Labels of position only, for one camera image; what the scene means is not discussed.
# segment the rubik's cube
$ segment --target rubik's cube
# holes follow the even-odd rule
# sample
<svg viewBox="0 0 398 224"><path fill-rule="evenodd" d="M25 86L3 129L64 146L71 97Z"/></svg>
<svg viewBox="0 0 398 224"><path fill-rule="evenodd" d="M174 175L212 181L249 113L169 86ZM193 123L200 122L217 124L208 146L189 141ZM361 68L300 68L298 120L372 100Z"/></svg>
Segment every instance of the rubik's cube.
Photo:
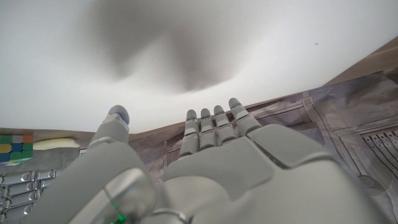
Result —
<svg viewBox="0 0 398 224"><path fill-rule="evenodd" d="M15 166L32 157L32 136L0 135L0 166Z"/></svg>

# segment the gray robotic arm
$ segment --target gray robotic arm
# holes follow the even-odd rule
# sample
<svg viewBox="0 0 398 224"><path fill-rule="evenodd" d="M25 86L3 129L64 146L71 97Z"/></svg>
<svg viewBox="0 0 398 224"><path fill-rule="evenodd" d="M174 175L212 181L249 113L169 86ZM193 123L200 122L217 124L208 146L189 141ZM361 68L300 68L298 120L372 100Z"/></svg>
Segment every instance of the gray robotic arm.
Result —
<svg viewBox="0 0 398 224"><path fill-rule="evenodd" d="M262 127L232 98L238 137L222 107L188 111L180 159L155 191L127 145L128 114L114 107L86 155L39 200L28 223L387 223L343 163L317 142Z"/></svg>
<svg viewBox="0 0 398 224"><path fill-rule="evenodd" d="M123 223L148 215L155 187L127 144L129 115L114 106L88 146L57 178L27 217L27 223Z"/></svg>

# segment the metal part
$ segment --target metal part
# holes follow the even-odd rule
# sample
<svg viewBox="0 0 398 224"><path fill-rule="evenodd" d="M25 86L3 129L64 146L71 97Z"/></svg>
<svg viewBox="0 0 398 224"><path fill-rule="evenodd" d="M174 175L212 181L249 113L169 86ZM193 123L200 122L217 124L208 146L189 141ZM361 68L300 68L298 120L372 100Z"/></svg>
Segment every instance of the metal part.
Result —
<svg viewBox="0 0 398 224"><path fill-rule="evenodd" d="M8 188L0 187L0 199L8 196Z"/></svg>
<svg viewBox="0 0 398 224"><path fill-rule="evenodd" d="M1 214L0 215L0 223L4 223L6 221L6 219L7 219L6 214Z"/></svg>
<svg viewBox="0 0 398 224"><path fill-rule="evenodd" d="M34 180L34 173L31 171L27 172L15 172L11 174L6 174L3 177L4 185L18 184L27 181Z"/></svg>
<svg viewBox="0 0 398 224"><path fill-rule="evenodd" d="M32 213L34 205L35 203L29 203L27 205L10 208L6 213L6 220L15 220L17 218L29 215Z"/></svg>
<svg viewBox="0 0 398 224"><path fill-rule="evenodd" d="M0 202L0 213L4 212L7 208L10 207L10 200L3 200Z"/></svg>
<svg viewBox="0 0 398 224"><path fill-rule="evenodd" d="M39 197L40 197L40 191L38 191L38 190L12 196L10 198L11 207L15 207L18 205L22 205L23 203L31 202L33 200L38 199Z"/></svg>
<svg viewBox="0 0 398 224"><path fill-rule="evenodd" d="M189 219L187 218L186 215L184 215L184 213L182 213L182 212L180 212L178 210L172 209L172 208L158 208L158 209L155 209L152 212L152 215L158 215L158 214L162 214L162 213L168 213L168 214L175 215L175 216L178 217L179 220L181 220L185 224L190 224Z"/></svg>
<svg viewBox="0 0 398 224"><path fill-rule="evenodd" d="M41 180L39 184L40 189L47 188L51 184L52 179Z"/></svg>
<svg viewBox="0 0 398 224"><path fill-rule="evenodd" d="M25 183L10 185L8 187L8 195L13 196L25 192L30 192L32 190L36 190L38 184L39 183L37 181L33 181L33 182L25 182Z"/></svg>
<svg viewBox="0 0 398 224"><path fill-rule="evenodd" d="M42 180L48 178L54 178L56 176L57 170L50 169L50 170L39 170L34 174L34 180Z"/></svg>

